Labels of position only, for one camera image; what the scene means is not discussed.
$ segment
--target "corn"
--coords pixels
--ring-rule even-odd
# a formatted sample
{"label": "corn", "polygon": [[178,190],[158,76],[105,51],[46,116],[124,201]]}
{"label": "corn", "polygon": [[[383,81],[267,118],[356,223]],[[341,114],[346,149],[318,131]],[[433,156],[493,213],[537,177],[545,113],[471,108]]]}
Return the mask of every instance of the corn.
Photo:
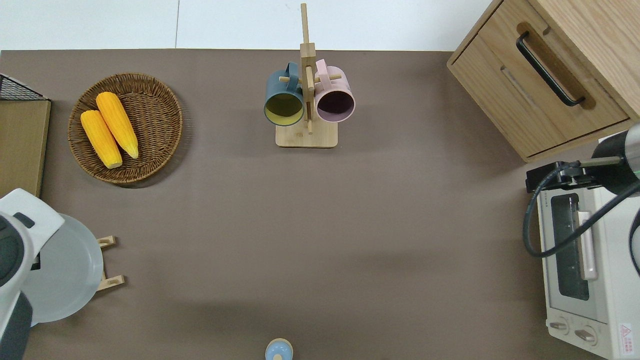
{"label": "corn", "polygon": [[113,92],[101,92],[95,102],[118,144],[130,157],[137,159],[138,139],[118,96]]}
{"label": "corn", "polygon": [[97,110],[87,110],[80,115],[82,127],[104,166],[115,168],[122,165],[122,156],[107,124]]}

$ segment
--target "toaster oven window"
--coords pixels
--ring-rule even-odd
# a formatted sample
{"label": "toaster oven window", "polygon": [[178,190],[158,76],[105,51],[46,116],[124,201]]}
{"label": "toaster oven window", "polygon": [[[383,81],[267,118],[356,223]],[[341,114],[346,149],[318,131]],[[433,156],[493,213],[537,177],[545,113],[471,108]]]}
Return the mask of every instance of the toaster oven window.
{"label": "toaster oven window", "polygon": [[[554,241],[571,235],[578,227],[578,195],[558,195],[551,198],[551,215],[554,225]],[[589,300],[589,284],[580,276],[578,242],[574,241],[556,253],[556,266],[560,294],[578,300]]]}

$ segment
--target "wicker basket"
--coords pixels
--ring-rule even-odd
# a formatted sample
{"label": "wicker basket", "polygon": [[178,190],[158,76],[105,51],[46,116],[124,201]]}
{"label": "wicker basket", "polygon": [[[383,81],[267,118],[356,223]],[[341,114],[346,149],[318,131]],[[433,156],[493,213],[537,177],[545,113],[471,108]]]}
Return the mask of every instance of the wicker basket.
{"label": "wicker basket", "polygon": [[[80,123],[86,110],[97,110],[101,92],[116,94],[138,138],[138,159],[122,153],[122,166],[108,169],[96,155]],[[173,156],[182,136],[182,108],[165,84],[152,76],[126,73],[93,85],[78,99],[69,118],[68,141],[76,161],[96,179],[131,184],[155,174]]]}

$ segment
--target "wire basket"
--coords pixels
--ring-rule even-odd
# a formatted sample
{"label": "wire basket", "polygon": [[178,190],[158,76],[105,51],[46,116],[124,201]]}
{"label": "wire basket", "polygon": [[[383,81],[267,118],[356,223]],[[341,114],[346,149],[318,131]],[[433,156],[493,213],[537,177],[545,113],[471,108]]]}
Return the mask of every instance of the wire basket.
{"label": "wire basket", "polygon": [[0,74],[0,100],[48,100],[16,79]]}

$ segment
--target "wooden mug tree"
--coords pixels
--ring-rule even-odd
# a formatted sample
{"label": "wooden mug tree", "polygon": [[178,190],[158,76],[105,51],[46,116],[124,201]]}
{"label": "wooden mug tree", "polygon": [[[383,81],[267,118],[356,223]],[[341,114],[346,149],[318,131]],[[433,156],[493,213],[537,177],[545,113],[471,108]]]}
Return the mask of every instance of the wooden mug tree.
{"label": "wooden mug tree", "polygon": [[[338,145],[338,123],[320,119],[316,112],[314,101],[316,73],[316,45],[309,42],[309,28],[307,22],[307,4],[301,4],[302,38],[300,44],[300,82],[305,107],[304,119],[291,126],[276,126],[276,144],[280,147],[335,147]],[[340,75],[330,79],[339,79]],[[280,81],[289,81],[287,77],[280,77]]]}

